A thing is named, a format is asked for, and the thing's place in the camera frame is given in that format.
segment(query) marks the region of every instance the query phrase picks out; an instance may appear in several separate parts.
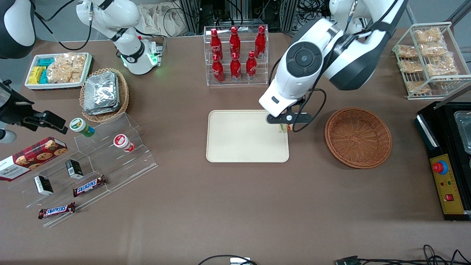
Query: brown woven basket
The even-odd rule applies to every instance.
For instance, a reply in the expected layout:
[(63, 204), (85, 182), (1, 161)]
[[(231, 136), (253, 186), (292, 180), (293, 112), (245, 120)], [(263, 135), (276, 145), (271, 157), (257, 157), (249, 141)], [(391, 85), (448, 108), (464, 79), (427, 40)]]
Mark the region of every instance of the brown woven basket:
[(325, 125), (325, 140), (336, 158), (354, 168), (381, 165), (392, 147), (386, 124), (363, 108), (343, 108), (332, 114)]
[[(122, 74), (118, 70), (113, 69), (113, 68), (100, 69), (98, 71), (93, 72), (90, 76), (101, 75), (102, 73), (107, 72), (107, 71), (114, 72), (118, 76), (119, 100), (121, 103), (121, 108), (118, 111), (108, 112), (108, 113), (103, 113), (103, 114), (98, 114), (98, 115), (88, 115), (87, 113), (82, 111), (83, 116), (87, 120), (92, 121), (92, 122), (103, 123), (125, 112), (126, 109), (128, 108), (128, 104), (129, 104), (128, 84), (126, 83), (124, 76), (122, 76)], [(83, 102), (85, 101), (85, 83), (82, 84), (82, 88), (80, 88), (79, 101), (80, 101), (80, 106), (83, 108)]]

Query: white cloth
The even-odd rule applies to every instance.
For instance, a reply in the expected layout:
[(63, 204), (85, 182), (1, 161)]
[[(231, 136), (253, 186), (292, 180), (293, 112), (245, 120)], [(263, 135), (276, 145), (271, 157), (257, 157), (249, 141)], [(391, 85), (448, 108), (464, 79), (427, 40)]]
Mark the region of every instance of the white cloth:
[(187, 33), (188, 28), (185, 23), (183, 10), (179, 8), (180, 3), (178, 1), (175, 2), (139, 5), (138, 9), (141, 13), (143, 33), (169, 37)]

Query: cookie box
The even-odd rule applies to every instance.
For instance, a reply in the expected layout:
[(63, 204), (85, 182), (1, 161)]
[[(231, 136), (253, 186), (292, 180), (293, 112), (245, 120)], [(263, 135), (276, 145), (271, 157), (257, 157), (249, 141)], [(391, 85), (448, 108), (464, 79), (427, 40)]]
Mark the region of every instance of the cookie box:
[(49, 136), (0, 161), (0, 180), (12, 181), (66, 152), (65, 143)]
[(24, 81), (24, 86), (31, 89), (31, 90), (38, 90), (38, 91), (45, 91), (45, 90), (62, 90), (62, 89), (73, 89), (73, 88), (80, 88), (82, 84), (87, 79), (89, 74), (90, 65), (92, 62), (92, 55), (87, 52), (77, 52), (78, 54), (85, 54), (87, 58), (85, 59), (85, 66), (82, 70), (82, 76), (79, 82), (74, 83), (53, 83), (53, 84), (29, 84), (28, 77), (31, 75), (32, 68), (38, 66), (39, 59), (44, 58), (54, 58), (57, 55), (61, 55), (62, 53), (54, 53), (54, 54), (39, 54), (33, 57), (32, 63), (30, 65), (30, 69), (28, 71), (28, 75), (26, 76), (26, 80)]

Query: red button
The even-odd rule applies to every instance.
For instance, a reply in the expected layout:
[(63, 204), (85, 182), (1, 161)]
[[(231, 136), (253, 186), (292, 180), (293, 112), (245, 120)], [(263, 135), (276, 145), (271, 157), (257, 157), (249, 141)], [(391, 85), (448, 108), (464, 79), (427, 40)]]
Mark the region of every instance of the red button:
[(445, 167), (443, 166), (442, 163), (436, 162), (436, 163), (433, 163), (432, 169), (433, 169), (433, 172), (442, 173), (445, 170)]

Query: aluminum foil packet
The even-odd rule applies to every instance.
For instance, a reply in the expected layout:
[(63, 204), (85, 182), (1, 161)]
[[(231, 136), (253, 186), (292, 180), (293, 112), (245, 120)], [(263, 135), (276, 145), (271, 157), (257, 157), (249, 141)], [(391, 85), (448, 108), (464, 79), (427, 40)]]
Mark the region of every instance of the aluminum foil packet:
[(118, 76), (110, 71), (90, 76), (85, 82), (83, 107), (89, 115), (118, 110), (120, 107)]

